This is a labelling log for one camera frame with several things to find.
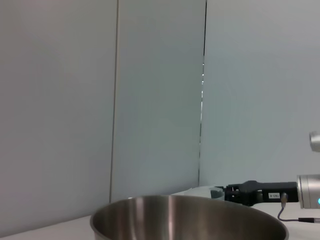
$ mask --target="gray wall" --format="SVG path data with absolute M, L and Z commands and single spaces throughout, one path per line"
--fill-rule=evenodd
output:
M 121 0 L 112 201 L 198 185 L 205 0 Z
M 209 0 L 200 183 L 320 171 L 320 2 Z
M 0 237 L 109 202 L 116 9 L 0 1 Z

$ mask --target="stainless steel pot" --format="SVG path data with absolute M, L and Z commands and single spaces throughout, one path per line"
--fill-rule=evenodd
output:
M 96 240 L 287 240 L 274 217 L 236 203 L 195 196 L 144 196 L 91 217 Z

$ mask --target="cable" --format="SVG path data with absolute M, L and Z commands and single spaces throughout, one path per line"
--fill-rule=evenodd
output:
M 299 222 L 299 219 L 282 219 L 280 218 L 280 215 L 282 214 L 282 212 L 284 211 L 284 207 L 281 208 L 279 214 L 278 214 L 278 219 L 282 222 Z
M 280 215 L 284 211 L 286 204 L 288 202 L 288 195 L 284 192 L 281 195 L 281 210 L 278 214 L 278 219 L 282 222 L 302 222 L 302 223 L 310 223 L 310 224 L 320 224 L 320 218 L 314 217 L 299 217 L 298 219 L 282 219 Z

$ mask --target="white object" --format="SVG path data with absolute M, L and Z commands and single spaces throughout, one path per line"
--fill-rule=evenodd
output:
M 207 4 L 200 184 L 319 173 L 320 1 Z
M 198 185 L 206 0 L 120 0 L 111 200 Z
M 180 196 L 183 196 L 183 195 L 185 195 L 185 193 L 186 193 L 188 190 L 176 192 L 176 193 L 173 193 L 172 195 L 180 195 Z
M 116 19 L 116 0 L 0 0 L 0 237 L 109 202 Z
M 221 193 L 218 198 L 215 198 L 216 200 L 224 200 L 225 194 L 223 193 L 223 190 L 218 187 L 214 186 L 199 186 L 192 189 L 187 190 L 184 195 L 186 196 L 198 196 L 198 197 L 204 197 L 211 199 L 211 191 L 215 191 L 216 193 Z
M 268 193 L 269 199 L 280 199 L 279 192 L 269 192 Z
M 260 203 L 253 208 L 277 217 L 281 209 L 280 203 Z M 314 209 L 301 209 L 298 202 L 286 204 L 282 213 L 284 219 L 320 218 L 320 211 Z M 94 232 L 89 224 L 90 217 L 48 226 L 45 228 L 27 231 L 8 236 L 2 240 L 94 240 Z M 319 240 L 320 229 L 318 224 L 303 222 L 284 222 L 289 230 L 289 240 Z

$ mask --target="wire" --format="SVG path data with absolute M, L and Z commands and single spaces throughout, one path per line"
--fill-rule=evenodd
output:
M 282 222 L 299 222 L 299 219 L 281 219 L 280 215 L 282 214 L 282 212 L 284 211 L 284 207 L 281 208 L 279 214 L 278 214 L 278 219 Z

